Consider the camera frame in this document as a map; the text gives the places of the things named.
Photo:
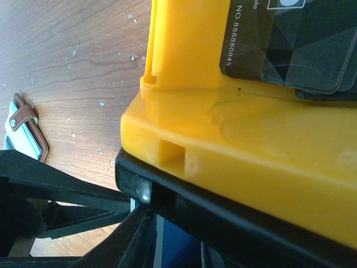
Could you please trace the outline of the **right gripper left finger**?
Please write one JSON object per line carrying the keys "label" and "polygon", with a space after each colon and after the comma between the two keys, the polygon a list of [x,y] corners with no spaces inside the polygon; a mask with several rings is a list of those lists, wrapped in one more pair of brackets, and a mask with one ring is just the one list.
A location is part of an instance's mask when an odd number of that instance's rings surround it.
{"label": "right gripper left finger", "polygon": [[[116,224],[79,257],[31,257],[28,238],[61,238]],[[79,180],[16,150],[1,151],[2,267],[153,267],[156,216],[117,190]]]}

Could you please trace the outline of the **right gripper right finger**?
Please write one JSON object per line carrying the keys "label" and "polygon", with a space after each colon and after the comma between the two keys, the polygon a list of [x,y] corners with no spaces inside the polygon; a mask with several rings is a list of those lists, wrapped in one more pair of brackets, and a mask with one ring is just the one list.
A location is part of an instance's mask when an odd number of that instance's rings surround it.
{"label": "right gripper right finger", "polygon": [[216,250],[201,244],[202,267],[334,267],[286,243],[259,243],[237,252]]}

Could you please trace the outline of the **brown leather card holder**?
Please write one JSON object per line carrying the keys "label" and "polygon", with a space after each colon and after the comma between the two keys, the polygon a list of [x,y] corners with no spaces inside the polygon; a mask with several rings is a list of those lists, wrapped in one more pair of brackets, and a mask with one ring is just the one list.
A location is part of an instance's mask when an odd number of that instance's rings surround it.
{"label": "brown leather card holder", "polygon": [[38,116],[18,93],[10,102],[4,127],[4,150],[16,150],[40,162],[46,161],[49,146],[38,126]]}

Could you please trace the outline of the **blue credit card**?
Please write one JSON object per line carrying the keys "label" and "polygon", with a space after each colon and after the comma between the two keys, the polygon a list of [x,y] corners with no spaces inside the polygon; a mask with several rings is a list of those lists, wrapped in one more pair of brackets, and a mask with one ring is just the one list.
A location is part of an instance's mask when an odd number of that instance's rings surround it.
{"label": "blue credit card", "polygon": [[157,215],[153,267],[201,267],[201,242]]}

